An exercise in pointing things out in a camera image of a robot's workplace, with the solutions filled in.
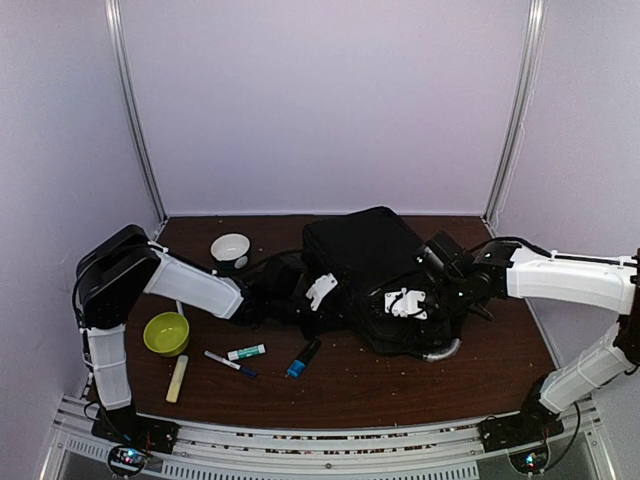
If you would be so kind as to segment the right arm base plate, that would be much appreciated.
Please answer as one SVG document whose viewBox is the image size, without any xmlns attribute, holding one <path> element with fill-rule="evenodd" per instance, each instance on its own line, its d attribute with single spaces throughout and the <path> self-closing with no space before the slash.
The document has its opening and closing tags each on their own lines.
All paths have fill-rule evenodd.
<svg viewBox="0 0 640 480">
<path fill-rule="evenodd" d="M 561 420 L 546 424 L 529 422 L 520 414 L 487 417 L 478 424 L 479 436 L 486 453 L 514 449 L 528 444 L 542 444 L 564 432 Z"/>
</svg>

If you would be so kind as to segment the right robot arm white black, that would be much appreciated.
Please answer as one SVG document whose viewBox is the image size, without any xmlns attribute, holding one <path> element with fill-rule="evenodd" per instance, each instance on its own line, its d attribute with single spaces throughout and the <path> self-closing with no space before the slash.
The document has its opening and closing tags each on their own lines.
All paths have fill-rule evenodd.
<svg viewBox="0 0 640 480">
<path fill-rule="evenodd" d="M 534 383 L 513 419 L 519 440 L 535 440 L 571 404 L 639 368 L 638 255 L 560 253 L 509 236 L 464 248 L 439 231 L 415 260 L 434 283 L 426 303 L 432 317 L 453 319 L 507 298 L 563 301 L 616 314 L 592 346 Z"/>
</svg>

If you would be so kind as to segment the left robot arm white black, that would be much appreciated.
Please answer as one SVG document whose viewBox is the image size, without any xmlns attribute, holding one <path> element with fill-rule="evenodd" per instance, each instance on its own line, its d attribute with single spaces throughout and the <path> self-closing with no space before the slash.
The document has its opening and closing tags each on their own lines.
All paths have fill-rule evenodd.
<svg viewBox="0 0 640 480">
<path fill-rule="evenodd" d="M 143 294 L 164 297 L 216 318 L 239 321 L 291 293 L 267 293 L 229 274 L 208 269 L 149 239 L 129 224 L 81 258 L 71 303 L 93 374 L 100 420 L 123 444 L 144 433 L 127 373 L 126 323 Z"/>
</svg>

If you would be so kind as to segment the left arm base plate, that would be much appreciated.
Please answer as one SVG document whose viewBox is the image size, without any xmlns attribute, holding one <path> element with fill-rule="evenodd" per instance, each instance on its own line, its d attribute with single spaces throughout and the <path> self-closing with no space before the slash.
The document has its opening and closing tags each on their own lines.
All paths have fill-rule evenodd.
<svg viewBox="0 0 640 480">
<path fill-rule="evenodd" d="M 95 437 L 152 453 L 171 454 L 179 433 L 174 422 L 140 417 L 132 427 L 115 429 L 106 419 L 96 419 L 91 428 Z"/>
</svg>

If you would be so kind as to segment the black student bag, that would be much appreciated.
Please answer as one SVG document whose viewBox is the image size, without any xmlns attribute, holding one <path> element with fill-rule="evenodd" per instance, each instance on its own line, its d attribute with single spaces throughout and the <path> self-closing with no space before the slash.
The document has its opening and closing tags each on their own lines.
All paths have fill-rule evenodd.
<svg viewBox="0 0 640 480">
<path fill-rule="evenodd" d="M 345 327 L 381 355 L 425 362 L 453 357 L 461 347 L 462 320 L 428 322 L 384 312 L 384 295 L 402 287 L 426 292 L 444 279 L 445 260 L 383 206 L 316 220 L 302 231 L 303 261 L 312 277 L 332 273 L 338 286 L 320 306 L 335 309 Z"/>
</svg>

